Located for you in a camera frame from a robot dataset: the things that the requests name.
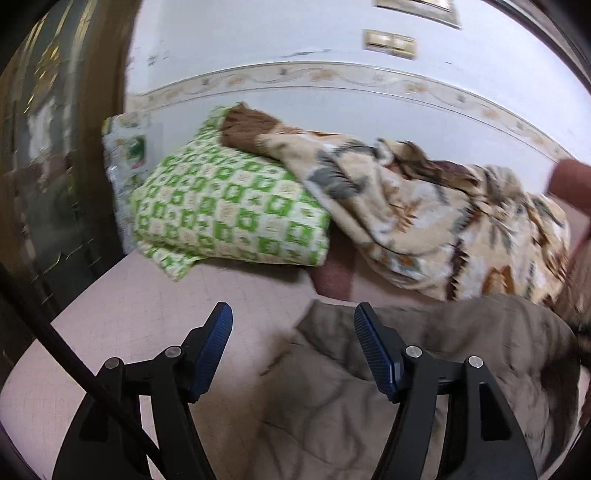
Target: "metal screw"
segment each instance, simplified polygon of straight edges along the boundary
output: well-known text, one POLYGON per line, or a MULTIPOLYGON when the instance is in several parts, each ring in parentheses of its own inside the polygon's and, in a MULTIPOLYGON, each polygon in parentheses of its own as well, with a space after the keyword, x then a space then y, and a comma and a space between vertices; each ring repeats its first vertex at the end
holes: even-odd
POLYGON ((468 359, 468 363, 473 366, 474 368, 480 368, 482 365, 484 365, 484 362, 482 361, 482 358, 480 358, 479 356, 471 356, 468 359))
POLYGON ((117 368, 118 366, 119 366, 119 359, 115 356, 109 358, 105 362, 105 368, 108 368, 109 370, 113 370, 114 368, 117 368))
POLYGON ((168 358, 177 358, 182 353, 182 350, 179 346, 169 346, 164 354, 168 358))
POLYGON ((405 351, 407 355, 412 358, 419 358, 423 354, 423 351, 419 347, 414 345, 408 346, 405 351))

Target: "green checkered pillow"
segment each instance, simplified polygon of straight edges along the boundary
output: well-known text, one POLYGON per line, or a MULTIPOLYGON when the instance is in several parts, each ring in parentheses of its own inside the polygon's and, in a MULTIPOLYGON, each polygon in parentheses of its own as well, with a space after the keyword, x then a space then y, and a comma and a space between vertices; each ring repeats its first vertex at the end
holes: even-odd
POLYGON ((138 247, 175 280, 206 257, 322 265, 329 214, 281 164, 220 144, 230 108, 134 191, 138 247))

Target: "black rod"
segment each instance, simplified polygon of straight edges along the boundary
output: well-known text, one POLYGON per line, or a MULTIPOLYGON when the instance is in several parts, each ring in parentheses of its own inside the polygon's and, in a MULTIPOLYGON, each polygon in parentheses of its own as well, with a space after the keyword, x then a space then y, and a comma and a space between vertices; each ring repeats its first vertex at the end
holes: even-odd
POLYGON ((27 300, 15 280, 0 263, 0 294, 14 309, 33 335, 60 366, 90 394, 142 447, 154 465, 166 477, 162 453, 144 429, 132 419, 118 401, 99 383, 88 367, 40 312, 34 301, 27 300))

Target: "blue gripper pad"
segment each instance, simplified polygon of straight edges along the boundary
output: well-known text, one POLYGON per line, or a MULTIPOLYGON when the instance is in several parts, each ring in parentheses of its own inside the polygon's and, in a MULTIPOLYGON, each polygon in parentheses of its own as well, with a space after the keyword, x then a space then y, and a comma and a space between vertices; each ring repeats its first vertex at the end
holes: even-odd
POLYGON ((375 326, 361 305, 355 309, 355 333, 378 390, 390 401, 394 401, 397 392, 396 379, 400 377, 400 372, 398 374, 395 372, 394 362, 386 352, 375 326))
POLYGON ((189 389, 189 401, 197 401, 212 384, 222 354, 232 331, 232 309, 227 303, 218 303, 203 327, 196 329, 204 335, 202 347, 194 363, 194 381, 189 389))

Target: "pillow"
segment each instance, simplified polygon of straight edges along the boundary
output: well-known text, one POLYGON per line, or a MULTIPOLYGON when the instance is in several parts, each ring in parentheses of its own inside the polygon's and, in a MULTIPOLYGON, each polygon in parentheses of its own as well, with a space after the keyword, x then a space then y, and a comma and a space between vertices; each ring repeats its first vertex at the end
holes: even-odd
POLYGON ((216 108, 195 139, 134 191, 138 247, 178 280, 197 260, 322 265, 329 214, 281 164, 220 144, 233 107, 216 108))

